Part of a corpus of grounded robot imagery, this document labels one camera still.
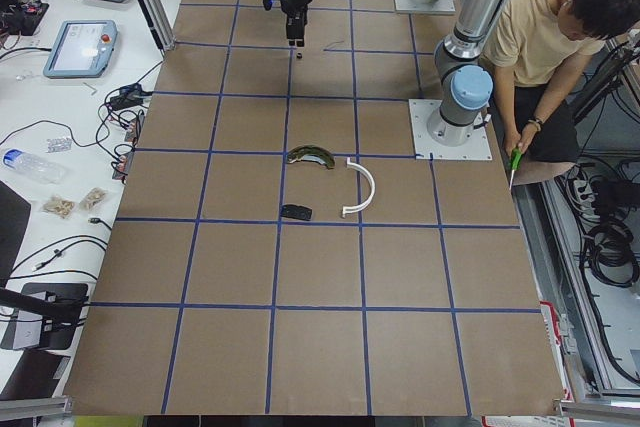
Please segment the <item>man in beige shirt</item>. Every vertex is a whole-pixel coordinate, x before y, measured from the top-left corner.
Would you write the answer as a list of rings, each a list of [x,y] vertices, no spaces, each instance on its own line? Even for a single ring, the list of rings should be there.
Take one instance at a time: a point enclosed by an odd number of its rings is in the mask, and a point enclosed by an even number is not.
[[[604,42],[639,21],[639,0],[508,0],[480,57],[503,149],[522,158],[514,184],[551,180],[577,162],[566,99]]]

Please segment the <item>white curved plastic bracket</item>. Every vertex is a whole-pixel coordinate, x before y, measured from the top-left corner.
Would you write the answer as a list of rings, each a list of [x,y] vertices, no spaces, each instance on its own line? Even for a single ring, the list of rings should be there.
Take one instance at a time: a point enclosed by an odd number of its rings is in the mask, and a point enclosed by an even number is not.
[[[367,209],[373,202],[377,190],[374,175],[367,167],[356,162],[351,157],[346,158],[345,167],[348,170],[352,170],[357,173],[360,186],[358,197],[359,202],[354,205],[343,205],[340,211],[342,218],[358,214]]]

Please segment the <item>near teach pendant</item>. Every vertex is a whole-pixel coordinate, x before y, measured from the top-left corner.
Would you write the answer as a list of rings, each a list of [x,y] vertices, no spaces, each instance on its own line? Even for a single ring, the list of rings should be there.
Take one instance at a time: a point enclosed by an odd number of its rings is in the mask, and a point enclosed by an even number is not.
[[[112,20],[64,21],[43,69],[50,79],[98,78],[107,68],[118,37]]]

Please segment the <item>black box device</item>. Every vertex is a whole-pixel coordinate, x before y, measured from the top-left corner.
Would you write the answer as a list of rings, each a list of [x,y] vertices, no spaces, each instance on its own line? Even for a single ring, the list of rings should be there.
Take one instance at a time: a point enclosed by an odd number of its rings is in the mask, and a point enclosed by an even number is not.
[[[85,283],[27,283],[20,292],[1,289],[1,306],[11,309],[1,340],[5,350],[66,350],[83,316],[89,295]]]

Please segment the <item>green handled tool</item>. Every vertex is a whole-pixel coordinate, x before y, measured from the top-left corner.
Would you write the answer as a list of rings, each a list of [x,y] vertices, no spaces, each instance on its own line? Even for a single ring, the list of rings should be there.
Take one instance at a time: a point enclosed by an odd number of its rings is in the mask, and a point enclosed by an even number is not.
[[[515,147],[510,154],[510,175],[509,175],[509,190],[512,190],[515,180],[515,174],[519,169],[520,161],[522,158],[522,151],[519,147]]]

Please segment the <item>bag of screws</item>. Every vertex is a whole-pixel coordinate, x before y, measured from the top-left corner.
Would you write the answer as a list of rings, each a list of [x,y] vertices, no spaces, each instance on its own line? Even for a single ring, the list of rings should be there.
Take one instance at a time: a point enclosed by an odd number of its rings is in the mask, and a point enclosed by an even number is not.
[[[79,208],[85,211],[91,211],[103,202],[108,195],[108,191],[94,187],[79,202]]]
[[[61,219],[67,219],[74,211],[76,203],[65,199],[58,195],[52,195],[42,205],[42,211],[48,214],[56,215]]]

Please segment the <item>black brake pad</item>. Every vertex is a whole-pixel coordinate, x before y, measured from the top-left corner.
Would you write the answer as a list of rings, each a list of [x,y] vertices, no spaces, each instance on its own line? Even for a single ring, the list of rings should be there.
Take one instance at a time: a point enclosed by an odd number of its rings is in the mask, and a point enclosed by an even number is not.
[[[280,209],[280,216],[290,220],[309,222],[312,220],[313,211],[311,208],[303,205],[284,204]]]

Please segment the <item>olive green brake shoe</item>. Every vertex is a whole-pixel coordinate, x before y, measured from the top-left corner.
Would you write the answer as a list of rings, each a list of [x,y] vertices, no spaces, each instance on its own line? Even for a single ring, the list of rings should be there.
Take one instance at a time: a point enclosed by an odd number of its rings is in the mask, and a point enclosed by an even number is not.
[[[317,145],[301,145],[291,149],[286,155],[286,163],[312,162],[328,170],[335,168],[334,155],[327,149]]]

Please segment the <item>clear water bottle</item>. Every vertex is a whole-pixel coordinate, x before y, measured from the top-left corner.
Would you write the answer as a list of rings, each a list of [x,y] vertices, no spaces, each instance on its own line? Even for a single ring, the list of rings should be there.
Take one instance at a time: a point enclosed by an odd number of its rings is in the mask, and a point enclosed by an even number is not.
[[[13,172],[42,184],[59,184],[68,170],[43,157],[19,149],[2,149],[1,163]]]

